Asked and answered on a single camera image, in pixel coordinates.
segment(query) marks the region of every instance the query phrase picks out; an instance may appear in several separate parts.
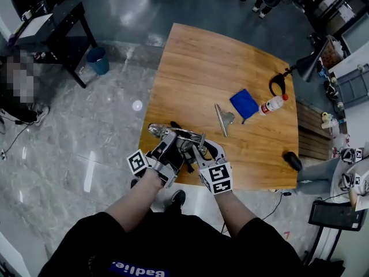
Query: wooden table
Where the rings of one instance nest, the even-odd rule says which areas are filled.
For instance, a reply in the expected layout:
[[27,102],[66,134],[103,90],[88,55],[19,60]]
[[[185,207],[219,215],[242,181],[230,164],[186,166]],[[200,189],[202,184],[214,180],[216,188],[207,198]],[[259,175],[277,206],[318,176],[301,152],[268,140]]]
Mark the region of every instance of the wooden table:
[[[237,40],[186,25],[174,24],[151,92],[140,148],[154,149],[159,140],[150,123],[177,122],[182,128],[206,133],[220,144],[231,162],[235,189],[295,188],[297,172],[284,160],[284,151],[298,155],[298,121],[291,76],[286,78],[289,100],[267,116],[258,113],[242,125],[229,98],[245,88],[258,104],[272,98],[269,80],[288,64]],[[224,137],[214,104],[233,112],[236,120]],[[202,185],[197,172],[182,168],[178,183]]]

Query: desk lamp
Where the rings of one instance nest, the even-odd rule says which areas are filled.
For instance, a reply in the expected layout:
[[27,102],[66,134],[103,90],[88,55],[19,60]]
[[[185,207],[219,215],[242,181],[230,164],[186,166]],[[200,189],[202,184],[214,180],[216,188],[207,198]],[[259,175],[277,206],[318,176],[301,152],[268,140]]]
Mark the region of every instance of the desk lamp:
[[278,84],[281,89],[282,89],[282,94],[285,94],[286,92],[286,87],[285,87],[285,82],[284,79],[285,77],[287,77],[289,74],[292,75],[292,71],[293,70],[297,70],[301,76],[301,78],[306,81],[306,82],[310,82],[311,80],[311,76],[313,71],[315,70],[317,61],[319,60],[319,57],[321,56],[321,54],[323,53],[326,45],[328,43],[328,40],[325,38],[325,40],[321,43],[320,47],[318,47],[312,54],[310,54],[309,56],[305,57],[305,58],[301,58],[299,59],[295,65],[293,65],[292,67],[290,67],[289,69],[286,69],[286,72],[284,74],[279,73],[278,75],[274,76],[271,81],[269,82],[269,89],[270,92],[276,96],[276,94],[273,92],[272,90],[272,84],[276,83]]

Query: trash can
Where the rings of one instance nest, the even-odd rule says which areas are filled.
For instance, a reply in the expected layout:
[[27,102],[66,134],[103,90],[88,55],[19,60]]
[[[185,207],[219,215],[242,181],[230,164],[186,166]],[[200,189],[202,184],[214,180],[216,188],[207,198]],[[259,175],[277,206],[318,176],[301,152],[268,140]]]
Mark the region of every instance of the trash can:
[[92,69],[99,74],[103,75],[109,71],[109,60],[106,51],[102,47],[95,47],[87,53],[87,62]]

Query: bottle label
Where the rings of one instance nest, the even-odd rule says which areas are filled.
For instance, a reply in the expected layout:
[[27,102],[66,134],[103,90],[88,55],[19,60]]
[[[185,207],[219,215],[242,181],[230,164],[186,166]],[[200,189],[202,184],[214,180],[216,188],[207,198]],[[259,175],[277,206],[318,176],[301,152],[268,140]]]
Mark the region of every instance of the bottle label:
[[272,106],[270,104],[270,102],[266,102],[265,104],[261,105],[261,110],[264,114],[268,114],[270,113],[272,110]]

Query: hand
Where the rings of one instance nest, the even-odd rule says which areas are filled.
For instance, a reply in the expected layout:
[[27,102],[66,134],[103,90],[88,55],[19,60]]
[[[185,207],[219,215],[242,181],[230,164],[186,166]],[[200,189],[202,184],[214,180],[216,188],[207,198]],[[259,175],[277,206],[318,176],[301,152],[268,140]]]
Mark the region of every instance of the hand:
[[164,186],[163,180],[161,180],[159,174],[154,169],[147,168],[141,180],[147,182],[148,184],[152,184],[152,186],[158,190],[162,189]]

